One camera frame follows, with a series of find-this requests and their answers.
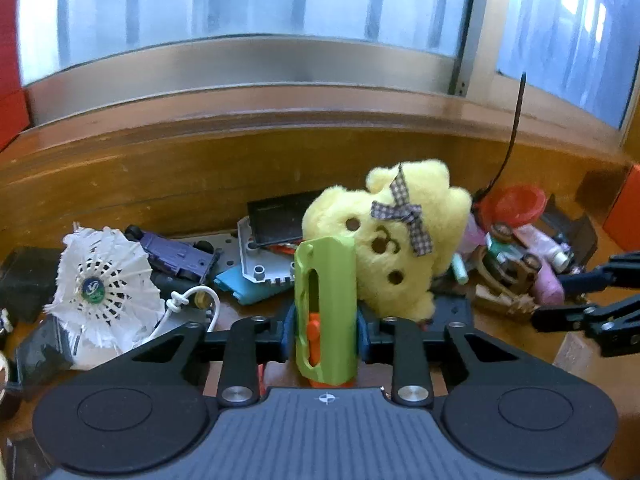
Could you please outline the green utility knife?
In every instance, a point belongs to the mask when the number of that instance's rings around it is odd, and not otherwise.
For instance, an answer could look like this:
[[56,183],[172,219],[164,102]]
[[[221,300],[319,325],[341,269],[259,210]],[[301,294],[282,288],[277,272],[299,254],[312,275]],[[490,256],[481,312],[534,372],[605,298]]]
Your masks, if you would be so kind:
[[314,388],[354,383],[357,368],[355,242],[325,236],[298,246],[295,263],[295,357]]

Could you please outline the orange box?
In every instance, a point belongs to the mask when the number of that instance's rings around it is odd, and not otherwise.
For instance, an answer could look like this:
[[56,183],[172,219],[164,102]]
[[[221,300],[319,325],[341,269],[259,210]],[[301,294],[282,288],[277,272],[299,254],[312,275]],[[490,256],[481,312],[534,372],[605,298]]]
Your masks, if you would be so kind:
[[630,168],[603,229],[625,252],[640,249],[640,166]]

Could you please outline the black phone holder stand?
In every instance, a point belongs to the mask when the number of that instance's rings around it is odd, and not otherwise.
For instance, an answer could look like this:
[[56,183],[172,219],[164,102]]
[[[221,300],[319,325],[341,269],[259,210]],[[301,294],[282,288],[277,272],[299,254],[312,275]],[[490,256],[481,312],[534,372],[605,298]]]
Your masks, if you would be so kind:
[[553,238],[560,245],[565,244],[570,248],[578,266],[585,266],[596,253],[598,236],[589,217],[583,214],[571,219],[556,204],[554,194],[548,198],[541,220],[552,229]]

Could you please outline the white cream tube red cap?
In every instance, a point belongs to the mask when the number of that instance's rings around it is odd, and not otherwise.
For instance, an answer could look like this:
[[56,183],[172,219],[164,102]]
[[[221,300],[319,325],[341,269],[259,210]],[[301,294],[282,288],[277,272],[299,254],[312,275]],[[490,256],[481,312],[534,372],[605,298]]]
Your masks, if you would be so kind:
[[555,272],[562,273],[570,265],[570,256],[559,243],[535,226],[547,203],[546,193],[536,185],[498,188],[480,201],[480,220],[485,228],[496,223],[506,224],[525,247],[545,258]]

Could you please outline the purple toy car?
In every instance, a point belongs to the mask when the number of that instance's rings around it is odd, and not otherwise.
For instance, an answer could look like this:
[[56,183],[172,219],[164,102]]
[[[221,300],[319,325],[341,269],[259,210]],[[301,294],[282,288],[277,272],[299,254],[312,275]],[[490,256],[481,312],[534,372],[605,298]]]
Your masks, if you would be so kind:
[[127,226],[124,234],[127,240],[142,246],[153,269],[193,283],[206,283],[221,254],[206,240],[194,244],[168,240],[153,232],[143,231],[134,224]]

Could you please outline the grey long building plate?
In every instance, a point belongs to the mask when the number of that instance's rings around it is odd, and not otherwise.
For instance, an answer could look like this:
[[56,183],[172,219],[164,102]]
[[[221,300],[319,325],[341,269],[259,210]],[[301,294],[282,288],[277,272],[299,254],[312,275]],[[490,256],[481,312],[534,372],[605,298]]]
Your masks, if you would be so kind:
[[295,281],[294,254],[298,240],[274,246],[259,246],[250,217],[238,222],[240,266],[244,278],[257,285],[292,285]]

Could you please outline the white feather shuttlecock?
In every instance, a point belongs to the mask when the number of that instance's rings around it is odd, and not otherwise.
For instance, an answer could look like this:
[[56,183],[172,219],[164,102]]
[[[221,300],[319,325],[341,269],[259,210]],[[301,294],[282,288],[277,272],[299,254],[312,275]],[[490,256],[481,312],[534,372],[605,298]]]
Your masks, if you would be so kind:
[[44,312],[96,348],[127,352],[151,335],[165,306],[141,244],[108,226],[75,226],[63,243],[55,293]]

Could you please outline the yellow plush toy with bow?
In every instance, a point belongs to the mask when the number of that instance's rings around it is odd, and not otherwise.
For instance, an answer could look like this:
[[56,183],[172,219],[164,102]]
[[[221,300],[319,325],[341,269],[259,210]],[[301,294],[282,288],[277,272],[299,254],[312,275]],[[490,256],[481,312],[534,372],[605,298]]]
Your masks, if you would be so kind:
[[381,318],[425,322],[436,310],[433,278],[450,267],[471,205],[444,162],[400,162],[371,169],[362,190],[326,188],[304,213],[303,239],[352,238],[358,299]]

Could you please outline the black wallet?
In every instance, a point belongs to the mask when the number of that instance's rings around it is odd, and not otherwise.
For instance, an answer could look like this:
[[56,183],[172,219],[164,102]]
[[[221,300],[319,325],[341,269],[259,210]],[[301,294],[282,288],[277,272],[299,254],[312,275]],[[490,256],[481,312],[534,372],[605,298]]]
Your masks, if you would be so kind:
[[310,191],[249,202],[248,218],[257,246],[299,242],[303,238],[303,216],[320,194]]

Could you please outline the red tea box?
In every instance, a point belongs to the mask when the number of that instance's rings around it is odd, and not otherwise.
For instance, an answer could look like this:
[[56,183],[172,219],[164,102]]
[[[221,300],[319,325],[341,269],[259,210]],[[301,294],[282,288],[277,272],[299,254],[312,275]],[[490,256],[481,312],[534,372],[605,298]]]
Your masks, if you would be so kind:
[[17,0],[0,0],[0,148],[30,125],[21,83],[17,43]]

